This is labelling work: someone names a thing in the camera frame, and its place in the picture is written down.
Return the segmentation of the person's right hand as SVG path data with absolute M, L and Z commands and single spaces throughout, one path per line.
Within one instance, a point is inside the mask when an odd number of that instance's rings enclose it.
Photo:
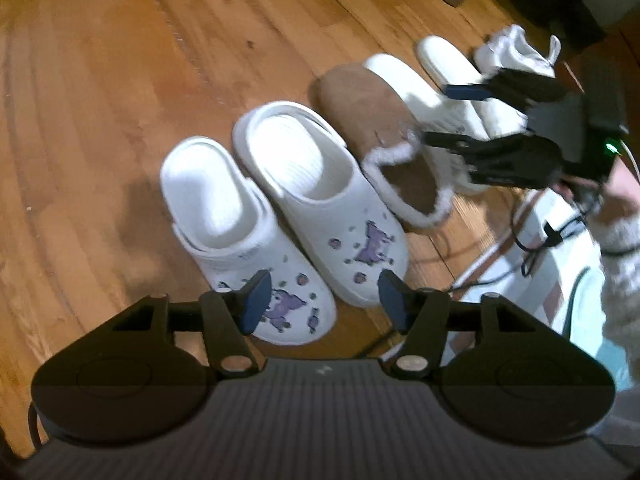
M 582 188 L 595 188 L 600 193 L 602 205 L 593 218 L 601 223 L 612 223 L 639 213 L 639 181 L 619 158 L 615 159 L 605 183 L 573 176 L 565 176 L 564 180 Z

